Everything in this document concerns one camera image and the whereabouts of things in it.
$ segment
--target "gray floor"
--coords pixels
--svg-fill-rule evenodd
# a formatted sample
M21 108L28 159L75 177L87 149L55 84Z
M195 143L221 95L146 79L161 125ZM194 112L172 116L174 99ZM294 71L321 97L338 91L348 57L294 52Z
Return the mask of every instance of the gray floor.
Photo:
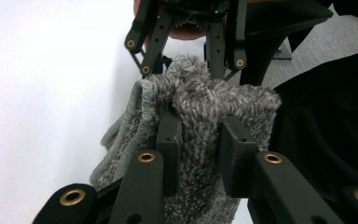
M264 78L263 86L274 88L325 62L358 53L358 18L338 16L314 27L293 53L291 61L273 60ZM237 74L229 82L239 83Z

